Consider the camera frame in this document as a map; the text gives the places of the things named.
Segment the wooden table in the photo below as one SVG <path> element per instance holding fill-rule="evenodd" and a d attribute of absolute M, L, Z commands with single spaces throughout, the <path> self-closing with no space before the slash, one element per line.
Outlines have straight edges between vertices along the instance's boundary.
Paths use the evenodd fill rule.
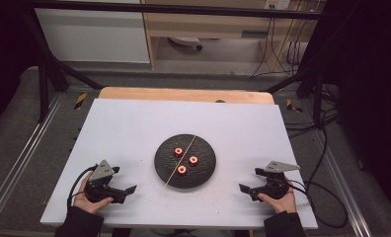
<path fill-rule="evenodd" d="M 106 87 L 101 90 L 100 99 L 152 100 L 152 101 L 187 101 L 237 104 L 273 105 L 274 98 L 270 93 L 246 92 L 239 90 L 194 90 L 166 88 L 131 88 Z"/>

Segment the person's left hand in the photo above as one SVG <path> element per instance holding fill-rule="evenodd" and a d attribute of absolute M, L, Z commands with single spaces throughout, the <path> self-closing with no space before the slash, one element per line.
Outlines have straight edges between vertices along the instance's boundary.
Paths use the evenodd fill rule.
<path fill-rule="evenodd" d="M 87 199 L 85 195 L 85 188 L 91 175 L 92 173 L 89 172 L 82 180 L 79 192 L 74 198 L 73 205 L 88 213 L 96 214 L 100 209 L 110 204 L 114 199 L 112 197 L 106 197 L 98 202 L 91 202 Z"/>

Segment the white wall socket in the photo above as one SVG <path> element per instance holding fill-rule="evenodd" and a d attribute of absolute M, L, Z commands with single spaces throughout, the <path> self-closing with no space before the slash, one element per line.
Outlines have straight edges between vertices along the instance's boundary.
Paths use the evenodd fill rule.
<path fill-rule="evenodd" d="M 290 0 L 266 0 L 265 8 L 271 10 L 286 10 Z"/>

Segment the aluminium rail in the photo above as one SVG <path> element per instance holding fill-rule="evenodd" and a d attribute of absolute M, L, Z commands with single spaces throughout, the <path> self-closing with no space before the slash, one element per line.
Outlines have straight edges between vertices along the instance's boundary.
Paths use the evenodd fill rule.
<path fill-rule="evenodd" d="M 371 231 L 363 217 L 358 204 L 352 194 L 352 190 L 345 179 L 340 166 L 336 161 L 336 157 L 326 143 L 324 133 L 320 130 L 315 131 L 315 136 L 319 145 L 324 149 L 324 157 L 327 169 L 337 189 L 337 192 L 346 206 L 349 215 L 349 221 L 356 237 L 371 237 Z"/>
<path fill-rule="evenodd" d="M 35 127 L 34 132 L 30 136 L 27 144 L 24 146 L 22 152 L 18 156 L 15 164 L 12 166 L 10 172 L 5 178 L 3 184 L 0 187 L 0 213 L 8 201 L 13 189 L 16 187 L 26 167 L 28 166 L 32 156 L 34 155 L 42 137 L 47 131 L 50 123 L 52 122 L 61 100 L 63 99 L 63 93 L 57 93 L 51 100 L 48 107 L 49 112 L 44 117 L 43 121 L 39 122 Z"/>

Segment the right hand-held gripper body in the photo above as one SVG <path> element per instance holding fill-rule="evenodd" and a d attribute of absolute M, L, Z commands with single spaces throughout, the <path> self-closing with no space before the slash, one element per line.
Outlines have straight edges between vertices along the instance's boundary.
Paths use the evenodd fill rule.
<path fill-rule="evenodd" d="M 285 196 L 289 189 L 285 172 L 299 170 L 297 165 L 271 161 L 264 169 L 266 172 L 266 184 L 257 188 L 250 188 L 249 196 L 252 201 L 259 200 L 258 194 L 263 193 L 271 198 L 279 199 Z"/>

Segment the person's right hand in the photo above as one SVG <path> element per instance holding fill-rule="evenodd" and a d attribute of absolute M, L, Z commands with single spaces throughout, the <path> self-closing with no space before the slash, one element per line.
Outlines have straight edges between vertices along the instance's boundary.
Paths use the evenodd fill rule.
<path fill-rule="evenodd" d="M 285 196 L 279 199 L 272 198 L 263 193 L 259 193 L 258 198 L 269 204 L 275 213 L 295 213 L 297 211 L 293 188 L 289 188 Z"/>

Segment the white cabinet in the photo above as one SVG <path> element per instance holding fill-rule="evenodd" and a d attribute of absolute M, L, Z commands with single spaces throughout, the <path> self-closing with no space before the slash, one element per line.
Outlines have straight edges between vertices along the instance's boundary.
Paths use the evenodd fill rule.
<path fill-rule="evenodd" d="M 36 9 L 51 52 L 62 61 L 149 63 L 141 13 Z"/>

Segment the light wooden desk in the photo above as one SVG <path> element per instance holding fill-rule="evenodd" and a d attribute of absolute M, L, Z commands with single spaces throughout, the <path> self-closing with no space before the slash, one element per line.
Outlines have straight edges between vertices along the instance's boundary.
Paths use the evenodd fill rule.
<path fill-rule="evenodd" d="M 143 4 L 266 9 L 266 0 L 141 0 Z M 323 0 L 290 0 L 286 10 L 318 12 Z M 266 53 L 269 69 L 282 68 L 283 51 L 292 42 L 309 42 L 315 20 L 150 14 L 143 15 L 146 33 L 154 38 L 257 40 Z"/>

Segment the white board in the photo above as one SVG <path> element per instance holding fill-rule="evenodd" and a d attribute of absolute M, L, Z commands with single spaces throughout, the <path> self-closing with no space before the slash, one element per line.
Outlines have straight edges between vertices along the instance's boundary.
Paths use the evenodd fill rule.
<path fill-rule="evenodd" d="M 212 177 L 192 190 L 168 187 L 154 167 L 156 150 L 176 134 L 206 140 L 216 155 Z M 276 105 L 171 101 L 94 101 L 41 217 L 60 225 L 68 193 L 79 174 L 102 160 L 117 166 L 111 184 L 135 192 L 101 210 L 109 227 L 261 229 L 273 209 L 240 192 L 264 179 L 272 161 L 295 164 Z"/>

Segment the black round plate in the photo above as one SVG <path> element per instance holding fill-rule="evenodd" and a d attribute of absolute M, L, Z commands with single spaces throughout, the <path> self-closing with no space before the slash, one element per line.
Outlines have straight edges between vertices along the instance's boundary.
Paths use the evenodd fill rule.
<path fill-rule="evenodd" d="M 174 155 L 174 150 L 181 147 L 183 151 L 191 142 L 194 134 L 177 134 L 166 139 L 157 149 L 154 157 L 154 167 L 159 178 L 166 183 L 181 157 Z M 198 163 L 189 163 L 191 156 L 198 158 Z M 185 175 L 176 172 L 169 182 L 170 187 L 182 190 L 195 189 L 206 183 L 213 175 L 216 167 L 216 156 L 212 146 L 203 138 L 196 139 L 189 149 L 181 165 L 187 167 Z"/>

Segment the thin wooden skewer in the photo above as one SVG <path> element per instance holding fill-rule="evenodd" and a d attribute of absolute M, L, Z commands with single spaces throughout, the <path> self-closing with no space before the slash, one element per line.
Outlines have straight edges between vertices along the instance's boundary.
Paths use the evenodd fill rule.
<path fill-rule="evenodd" d="M 196 135 L 193 136 L 191 142 L 189 143 L 189 145 L 187 146 L 187 148 L 185 149 L 183 155 L 181 156 L 180 160 L 177 162 L 175 168 L 173 169 L 170 177 L 168 178 L 167 182 L 165 183 L 164 187 L 162 188 L 162 191 L 161 191 L 161 194 L 166 190 L 166 188 L 168 187 L 169 185 L 169 182 L 171 181 L 171 179 L 173 178 L 174 174 L 177 172 L 178 168 L 181 166 L 181 162 L 183 161 L 183 159 L 186 157 L 189 149 L 191 148 L 191 146 L 193 145 L 194 141 L 196 139 Z"/>

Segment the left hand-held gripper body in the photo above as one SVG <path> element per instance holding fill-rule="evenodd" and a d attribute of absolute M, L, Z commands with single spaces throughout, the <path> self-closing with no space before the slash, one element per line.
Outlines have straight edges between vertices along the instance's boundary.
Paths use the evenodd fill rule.
<path fill-rule="evenodd" d="M 110 186 L 114 177 L 112 166 L 107 160 L 103 160 L 93 171 L 89 178 L 85 195 L 91 202 L 98 202 L 104 198 L 113 198 L 113 203 L 124 203 L 127 197 L 125 190 L 119 190 Z"/>

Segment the white chair base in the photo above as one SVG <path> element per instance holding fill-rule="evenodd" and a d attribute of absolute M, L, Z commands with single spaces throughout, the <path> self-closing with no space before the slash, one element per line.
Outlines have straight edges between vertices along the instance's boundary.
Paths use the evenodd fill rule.
<path fill-rule="evenodd" d="M 194 47 L 196 50 L 202 50 L 202 45 L 198 38 L 170 38 L 170 41 L 180 45 Z"/>

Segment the black metal frame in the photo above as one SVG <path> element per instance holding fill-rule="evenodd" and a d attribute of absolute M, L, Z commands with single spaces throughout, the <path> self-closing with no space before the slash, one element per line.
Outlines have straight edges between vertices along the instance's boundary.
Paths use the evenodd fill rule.
<path fill-rule="evenodd" d="M 300 12 L 288 10 L 246 9 L 229 7 L 186 6 L 186 5 L 163 5 L 163 4 L 134 4 L 134 3 L 111 3 L 111 2 L 84 2 L 84 1 L 58 1 L 58 0 L 19 0 L 18 8 L 21 17 L 33 35 L 36 46 L 39 49 L 42 63 L 39 65 L 39 91 L 40 91 L 40 118 L 43 120 L 48 113 L 47 80 L 60 92 L 66 92 L 69 88 L 62 74 L 73 76 L 85 85 L 101 90 L 104 88 L 97 82 L 77 72 L 73 68 L 62 63 L 50 51 L 39 24 L 33 20 L 36 8 L 57 10 L 101 11 L 101 12 L 126 12 L 126 13 L 150 13 L 150 14 L 178 14 L 178 15 L 206 15 L 226 17 L 251 17 L 269 19 L 299 19 L 332 21 L 338 18 L 336 13 L 331 12 Z"/>

